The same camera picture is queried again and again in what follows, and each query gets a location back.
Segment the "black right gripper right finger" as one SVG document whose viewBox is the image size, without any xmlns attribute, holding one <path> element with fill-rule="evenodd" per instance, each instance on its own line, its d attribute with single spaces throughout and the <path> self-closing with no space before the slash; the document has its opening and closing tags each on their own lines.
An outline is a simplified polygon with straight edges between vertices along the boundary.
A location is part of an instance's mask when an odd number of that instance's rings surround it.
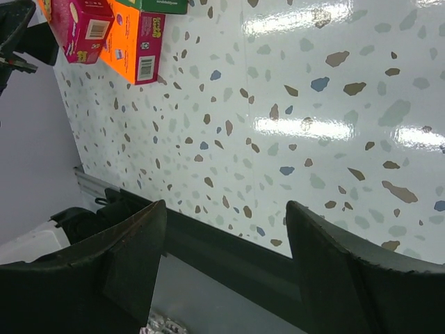
<svg viewBox="0 0 445 334">
<path fill-rule="evenodd" d="M 292 200 L 286 229 L 309 333 L 444 332 L 444 266 L 387 250 Z"/>
</svg>

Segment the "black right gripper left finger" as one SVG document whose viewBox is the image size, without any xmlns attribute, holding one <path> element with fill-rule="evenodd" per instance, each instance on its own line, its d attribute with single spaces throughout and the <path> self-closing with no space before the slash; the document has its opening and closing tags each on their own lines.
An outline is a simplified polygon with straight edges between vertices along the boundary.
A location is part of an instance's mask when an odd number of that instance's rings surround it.
<svg viewBox="0 0 445 334">
<path fill-rule="evenodd" d="M 147 324 L 167 211 L 126 220 L 32 262 L 1 266 L 2 333 L 138 333 Z"/>
</svg>

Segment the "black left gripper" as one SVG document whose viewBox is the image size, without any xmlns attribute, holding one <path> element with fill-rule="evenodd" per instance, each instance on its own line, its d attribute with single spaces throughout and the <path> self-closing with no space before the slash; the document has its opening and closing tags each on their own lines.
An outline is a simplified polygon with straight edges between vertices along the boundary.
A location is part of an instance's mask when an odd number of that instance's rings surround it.
<svg viewBox="0 0 445 334">
<path fill-rule="evenodd" d="M 33 74 L 38 67 L 18 54 L 56 64 L 59 46 L 48 23 L 30 26 L 36 4 L 33 1 L 7 1 L 1 4 L 1 91 L 13 71 Z"/>
</svg>

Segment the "orange magenta Scrub Mommy box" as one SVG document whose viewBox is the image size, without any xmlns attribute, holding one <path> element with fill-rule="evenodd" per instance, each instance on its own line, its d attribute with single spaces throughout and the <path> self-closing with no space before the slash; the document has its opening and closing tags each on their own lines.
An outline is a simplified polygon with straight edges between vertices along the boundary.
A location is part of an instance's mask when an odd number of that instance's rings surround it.
<svg viewBox="0 0 445 334">
<path fill-rule="evenodd" d="M 133 85 L 158 79 L 165 15 L 149 13 L 118 1 L 108 3 L 114 22 L 100 58 Z"/>
</svg>

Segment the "Sponge Daddy box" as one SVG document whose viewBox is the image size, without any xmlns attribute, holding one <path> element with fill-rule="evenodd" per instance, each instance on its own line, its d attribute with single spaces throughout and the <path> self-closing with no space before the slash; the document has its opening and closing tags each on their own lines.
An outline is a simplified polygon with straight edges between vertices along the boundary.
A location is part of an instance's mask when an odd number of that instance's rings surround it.
<svg viewBox="0 0 445 334">
<path fill-rule="evenodd" d="M 187 0 L 118 0 L 119 3 L 148 13 L 185 15 Z"/>
</svg>

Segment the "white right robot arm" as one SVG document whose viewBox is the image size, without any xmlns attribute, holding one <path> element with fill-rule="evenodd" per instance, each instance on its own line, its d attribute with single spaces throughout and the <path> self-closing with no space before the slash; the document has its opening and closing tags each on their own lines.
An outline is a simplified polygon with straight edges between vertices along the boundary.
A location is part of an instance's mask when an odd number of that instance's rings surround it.
<svg viewBox="0 0 445 334">
<path fill-rule="evenodd" d="M 291 201 L 291 257 L 168 212 L 84 209 L 1 246 L 2 333 L 138 333 L 161 255 L 186 260 L 310 333 L 443 333 L 444 267 L 396 253 Z"/>
</svg>

